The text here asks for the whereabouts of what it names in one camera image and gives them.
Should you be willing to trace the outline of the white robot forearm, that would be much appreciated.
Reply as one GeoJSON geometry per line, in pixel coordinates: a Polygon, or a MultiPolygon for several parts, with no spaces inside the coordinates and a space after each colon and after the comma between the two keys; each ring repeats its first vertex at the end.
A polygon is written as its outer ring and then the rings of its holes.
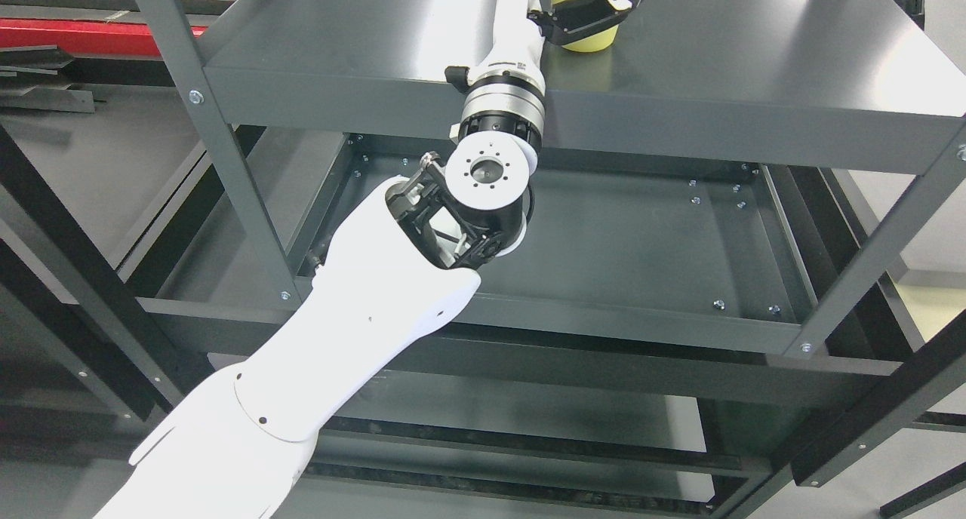
{"type": "Polygon", "coordinates": [[[380,183],[331,238],[312,289],[243,362],[197,385],[135,448],[100,518],[269,518],[318,433],[373,375],[460,314],[479,269],[527,231],[524,196],[544,126],[538,86],[466,87],[457,145],[380,183]]]}

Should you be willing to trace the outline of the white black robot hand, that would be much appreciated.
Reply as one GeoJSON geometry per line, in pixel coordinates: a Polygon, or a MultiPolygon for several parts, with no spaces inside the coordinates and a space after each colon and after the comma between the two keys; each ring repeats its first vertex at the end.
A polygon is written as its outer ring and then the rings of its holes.
{"type": "Polygon", "coordinates": [[[545,95],[540,68],[546,42],[564,47],[617,27],[643,0],[564,0],[543,11],[540,0],[496,0],[493,45],[476,66],[446,66],[445,80],[463,95],[508,84],[545,95]]]}

